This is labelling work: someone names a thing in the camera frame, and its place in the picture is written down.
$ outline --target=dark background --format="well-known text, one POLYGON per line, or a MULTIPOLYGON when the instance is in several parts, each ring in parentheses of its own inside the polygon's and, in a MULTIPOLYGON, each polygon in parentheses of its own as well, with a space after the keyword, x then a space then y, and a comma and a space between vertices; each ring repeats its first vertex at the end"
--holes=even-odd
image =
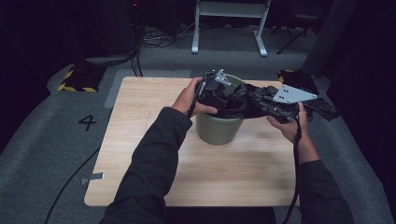
MULTIPOLYGON (((147 5, 141 5, 143 13, 133 11, 130 3, 78 1, 84 18, 71 0, 1 1, 0 152, 26 116, 49 95, 47 82, 60 69, 81 58, 116 53, 110 49, 118 49, 117 52, 132 49, 135 47, 133 28, 142 22, 157 25, 170 35, 176 33, 180 23, 193 22, 195 1, 149 0, 147 5), (109 6, 118 7, 119 13, 106 10, 109 6), (106 23, 107 17, 112 17, 113 22, 106 23)), ((276 20, 275 12, 275 7, 270 10, 266 27, 276 20)), ((382 181, 395 217, 394 24, 393 1, 360 0, 322 75, 331 80, 328 95, 382 181)))

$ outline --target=wooden tabletop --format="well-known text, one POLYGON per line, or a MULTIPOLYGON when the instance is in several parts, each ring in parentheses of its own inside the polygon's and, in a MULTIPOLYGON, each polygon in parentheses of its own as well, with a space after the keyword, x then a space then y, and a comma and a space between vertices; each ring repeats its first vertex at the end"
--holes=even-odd
MULTIPOLYGON (((137 144, 164 106, 170 106, 190 78, 126 77, 121 84, 85 203, 107 206, 114 200, 137 144)), ((245 80, 258 87, 281 87, 276 81, 245 80)), ((168 206, 289 205, 295 177, 290 143, 265 118, 245 119, 234 140, 212 146, 198 136, 195 124, 179 151, 168 206)))

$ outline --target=table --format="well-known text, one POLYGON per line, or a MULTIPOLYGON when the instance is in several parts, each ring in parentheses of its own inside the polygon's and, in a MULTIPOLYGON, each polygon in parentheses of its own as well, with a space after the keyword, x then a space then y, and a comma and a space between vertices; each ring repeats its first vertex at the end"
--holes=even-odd
POLYGON ((267 50, 262 43, 262 29, 264 27, 270 5, 271 0, 266 0, 265 4, 206 2, 197 0, 195 7, 195 30, 192 38, 191 52, 198 53, 200 16, 261 18, 259 30, 254 31, 253 34, 260 51, 260 55, 262 57, 266 57, 267 50))
MULTIPOLYGON (((126 77, 120 87, 85 203, 110 204, 128 169, 134 149, 164 106, 172 105, 190 78, 126 77)), ((245 80, 255 86, 276 81, 245 80)), ((235 139, 211 146, 192 125, 179 151, 175 182, 166 195, 168 206, 289 205, 295 177, 292 143, 265 118, 246 119, 235 139)))

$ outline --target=black sleeve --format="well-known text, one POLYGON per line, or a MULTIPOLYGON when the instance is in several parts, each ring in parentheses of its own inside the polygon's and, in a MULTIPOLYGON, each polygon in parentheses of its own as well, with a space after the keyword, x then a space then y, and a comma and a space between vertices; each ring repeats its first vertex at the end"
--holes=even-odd
POLYGON ((322 161, 300 164, 297 185, 302 223, 355 223, 347 201, 322 161))
POLYGON ((174 181, 177 152, 192 125, 179 111, 165 107, 140 141, 101 224, 163 223, 165 201, 174 181))

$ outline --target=person's right arm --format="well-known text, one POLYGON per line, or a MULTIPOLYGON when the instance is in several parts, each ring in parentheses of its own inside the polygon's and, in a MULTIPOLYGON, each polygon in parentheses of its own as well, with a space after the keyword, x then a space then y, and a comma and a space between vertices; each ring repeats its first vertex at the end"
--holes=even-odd
MULTIPOLYGON (((320 160, 319 154, 309 137, 306 112, 300 105, 299 120, 302 137, 298 144, 299 174, 297 177, 302 223, 355 223, 349 205, 339 189, 332 173, 320 160)), ((294 144, 297 123, 279 123, 267 117, 271 125, 278 128, 294 144)))

